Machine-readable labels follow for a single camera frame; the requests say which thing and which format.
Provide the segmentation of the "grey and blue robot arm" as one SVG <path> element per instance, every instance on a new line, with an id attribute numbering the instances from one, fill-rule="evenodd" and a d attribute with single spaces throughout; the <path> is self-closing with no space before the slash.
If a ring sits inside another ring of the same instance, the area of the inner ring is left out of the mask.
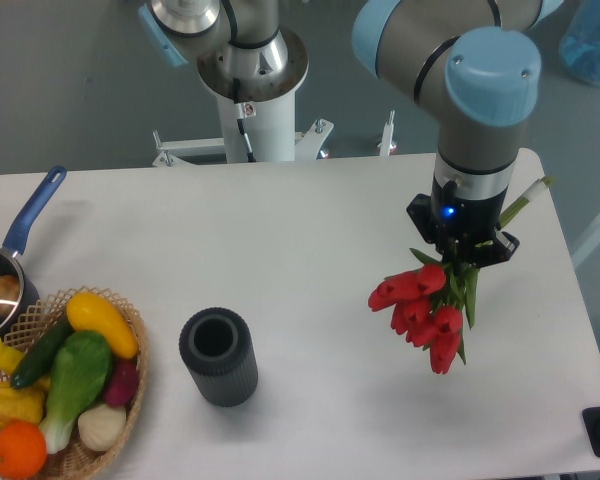
<path id="1" fill-rule="evenodd" d="M 351 37 L 356 58 L 439 125 L 432 189 L 408 214 L 442 258 L 478 268 L 518 247 L 500 217 L 541 57 L 528 28 L 553 1 L 369 1 Z M 295 93 L 306 48 L 275 1 L 146 1 L 138 12 L 167 61 L 193 64 L 217 100 L 227 160 L 299 158 Z"/>

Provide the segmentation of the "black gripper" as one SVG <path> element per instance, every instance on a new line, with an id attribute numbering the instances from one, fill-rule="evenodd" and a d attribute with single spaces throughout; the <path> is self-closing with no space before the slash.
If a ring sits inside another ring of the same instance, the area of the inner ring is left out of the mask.
<path id="1" fill-rule="evenodd" d="M 509 180 L 505 174 L 436 174 L 431 193 L 417 194 L 406 212 L 443 260 L 472 266 L 505 263 L 520 245 L 499 220 Z"/>

